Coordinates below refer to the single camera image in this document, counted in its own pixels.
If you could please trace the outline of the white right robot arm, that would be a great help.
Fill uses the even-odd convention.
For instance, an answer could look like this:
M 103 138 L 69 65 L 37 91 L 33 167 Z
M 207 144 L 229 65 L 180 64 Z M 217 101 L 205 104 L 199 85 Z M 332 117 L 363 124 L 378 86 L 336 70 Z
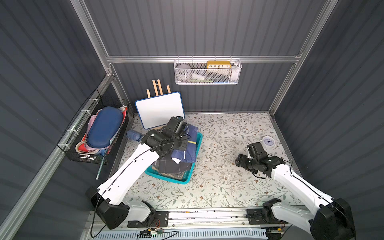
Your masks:
M 262 153 L 248 158 L 240 154 L 235 165 L 252 174 L 264 173 L 284 185 L 307 207 L 304 211 L 274 198 L 263 203 L 262 218 L 265 222 L 288 222 L 311 234 L 315 240 L 357 238 L 351 206 L 342 198 L 334 199 L 316 189 L 279 157 Z

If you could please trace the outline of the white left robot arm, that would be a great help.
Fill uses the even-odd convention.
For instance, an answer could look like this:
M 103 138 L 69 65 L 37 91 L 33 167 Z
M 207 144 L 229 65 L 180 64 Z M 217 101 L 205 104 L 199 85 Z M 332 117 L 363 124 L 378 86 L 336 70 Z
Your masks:
M 109 230 L 119 227 L 125 220 L 153 222 L 154 208 L 146 201 L 128 203 L 124 197 L 141 174 L 159 158 L 173 150 L 186 147 L 190 136 L 186 133 L 170 137 L 151 130 L 143 137 L 131 157 L 108 180 L 99 187 L 86 191 L 95 214 Z

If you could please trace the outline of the navy pillowcase yellow stripe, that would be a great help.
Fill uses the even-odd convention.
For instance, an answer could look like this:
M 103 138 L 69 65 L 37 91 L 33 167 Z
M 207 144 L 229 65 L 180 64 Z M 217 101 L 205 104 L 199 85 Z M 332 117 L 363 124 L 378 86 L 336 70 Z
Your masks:
M 187 146 L 185 150 L 173 150 L 171 154 L 172 160 L 179 164 L 180 162 L 192 164 L 196 162 L 196 149 L 197 149 L 197 135 L 198 128 L 187 124 L 185 129 L 185 134 L 187 135 Z

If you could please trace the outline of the dark grid pillowcase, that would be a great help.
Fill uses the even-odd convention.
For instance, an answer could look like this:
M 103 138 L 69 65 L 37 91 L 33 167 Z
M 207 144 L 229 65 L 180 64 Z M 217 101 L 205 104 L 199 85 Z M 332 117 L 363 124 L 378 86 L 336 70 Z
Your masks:
M 178 164 L 171 157 L 165 156 L 156 161 L 155 167 L 159 173 L 175 174 L 189 171 L 192 167 L 191 163 L 179 162 Z

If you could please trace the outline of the grey pillowcase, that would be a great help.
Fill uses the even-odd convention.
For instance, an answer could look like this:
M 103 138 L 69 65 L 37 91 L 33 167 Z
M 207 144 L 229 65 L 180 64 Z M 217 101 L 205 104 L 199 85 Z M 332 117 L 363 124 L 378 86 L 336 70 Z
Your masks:
M 184 172 L 173 173 L 173 174 L 166 174 L 166 173 L 155 172 L 155 175 L 158 175 L 158 176 L 161 176 L 161 177 L 165 177 L 165 178 L 169 178 L 169 179 L 173 179 L 173 180 L 184 181 L 186 179 L 186 177 L 187 177 L 187 172 L 184 171 Z

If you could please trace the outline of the teal plastic basket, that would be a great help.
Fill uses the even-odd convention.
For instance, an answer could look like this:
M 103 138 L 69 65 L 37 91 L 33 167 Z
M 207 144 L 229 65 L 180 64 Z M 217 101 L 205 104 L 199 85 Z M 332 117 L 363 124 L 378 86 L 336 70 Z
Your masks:
M 199 155 L 202 140 L 203 140 L 203 134 L 198 132 L 197 133 L 196 157 Z M 184 171 L 181 179 L 174 179 L 174 178 L 159 174 L 158 171 L 153 170 L 151 166 L 145 170 L 145 174 L 147 174 L 148 176 L 154 177 L 156 179 L 159 179 L 159 180 L 163 180 L 163 181 L 167 181 L 167 182 L 171 182 L 171 183 L 175 183 L 175 184 L 186 185 L 192 177 L 192 173 L 194 171 L 194 168 L 195 168 L 195 163 L 193 163 L 191 165 L 191 168 L 189 171 Z

